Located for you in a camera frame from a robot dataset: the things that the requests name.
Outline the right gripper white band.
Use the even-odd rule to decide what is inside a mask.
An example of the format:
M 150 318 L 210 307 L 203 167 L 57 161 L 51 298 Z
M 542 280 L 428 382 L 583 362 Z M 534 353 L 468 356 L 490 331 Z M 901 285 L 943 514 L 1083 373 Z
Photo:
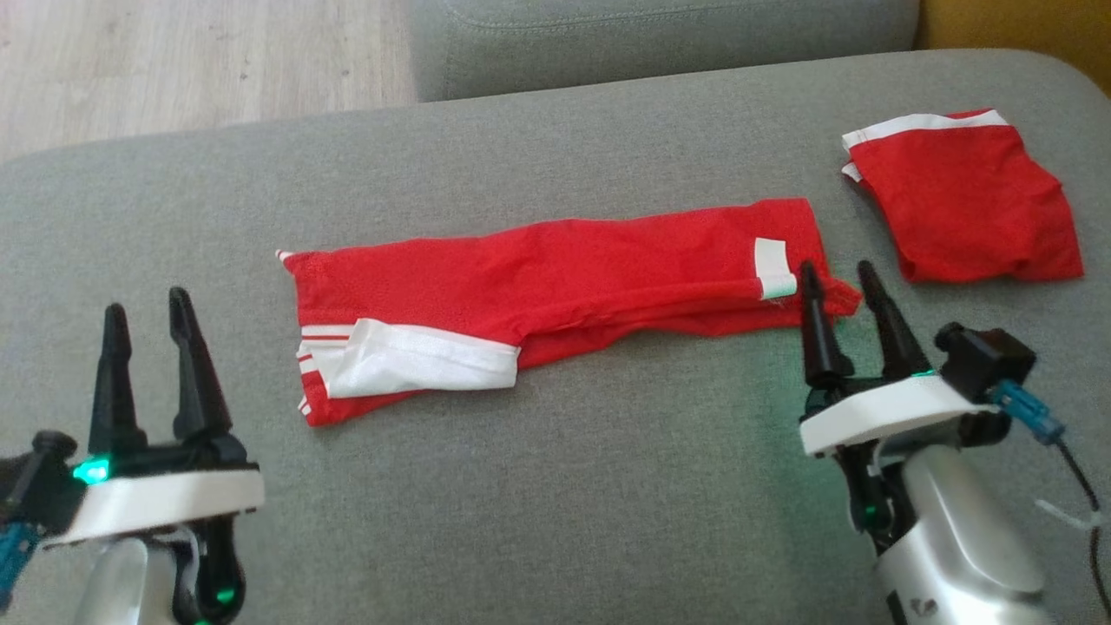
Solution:
M 877 325 L 884 361 L 881 377 L 900 381 L 842 399 L 805 419 L 800 425 L 805 455 L 818 457 L 838 447 L 889 438 L 965 414 L 999 411 L 993 404 L 964 399 L 945 379 L 932 375 L 933 365 L 871 261 L 858 262 L 858 281 Z M 805 383 L 811 389 L 842 389 L 855 367 L 838 344 L 825 312 L 825 288 L 809 260 L 800 268 L 800 293 Z

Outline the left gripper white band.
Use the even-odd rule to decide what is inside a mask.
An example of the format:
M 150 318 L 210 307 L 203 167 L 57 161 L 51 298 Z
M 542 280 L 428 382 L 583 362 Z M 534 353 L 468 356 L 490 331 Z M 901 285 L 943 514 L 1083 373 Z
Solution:
M 169 289 L 170 336 L 179 353 L 176 438 L 217 437 L 233 429 L 214 363 L 192 300 Z M 48 550 L 243 513 L 266 502 L 266 478 L 246 460 L 221 458 L 203 444 L 151 444 L 136 423 L 128 362 L 126 309 L 106 308 L 96 365 L 89 457 L 64 475 L 82 494 L 69 527 L 44 541 Z

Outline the red shorts with white band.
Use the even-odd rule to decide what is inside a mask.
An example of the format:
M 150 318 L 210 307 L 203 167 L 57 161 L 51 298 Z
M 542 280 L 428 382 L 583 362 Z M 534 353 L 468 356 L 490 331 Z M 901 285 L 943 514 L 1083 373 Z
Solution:
M 995 109 L 901 115 L 841 145 L 842 173 L 872 195 L 909 282 L 1084 276 L 1062 183 Z

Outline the red Bulls basketball jersey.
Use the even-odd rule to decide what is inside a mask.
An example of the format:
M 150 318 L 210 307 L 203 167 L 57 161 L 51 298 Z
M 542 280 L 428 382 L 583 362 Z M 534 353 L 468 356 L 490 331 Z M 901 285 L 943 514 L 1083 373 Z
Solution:
M 424 391 L 510 389 L 522 371 L 635 332 L 798 326 L 805 262 L 831 315 L 862 299 L 832 276 L 803 199 L 278 258 L 296 285 L 299 411 L 312 427 Z

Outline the wide yellow sofa backrest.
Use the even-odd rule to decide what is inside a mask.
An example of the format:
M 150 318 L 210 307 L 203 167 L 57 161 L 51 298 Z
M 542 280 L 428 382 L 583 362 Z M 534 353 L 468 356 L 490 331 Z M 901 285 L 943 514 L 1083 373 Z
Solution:
M 1111 0 L 919 0 L 914 48 L 1052 56 L 1111 98 Z

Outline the long grey sofa seat cushion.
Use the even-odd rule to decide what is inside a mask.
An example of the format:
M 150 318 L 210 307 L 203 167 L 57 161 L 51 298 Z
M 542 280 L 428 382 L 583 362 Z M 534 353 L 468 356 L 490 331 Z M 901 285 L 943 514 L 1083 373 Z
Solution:
M 920 0 L 409 0 L 421 102 L 905 51 Z

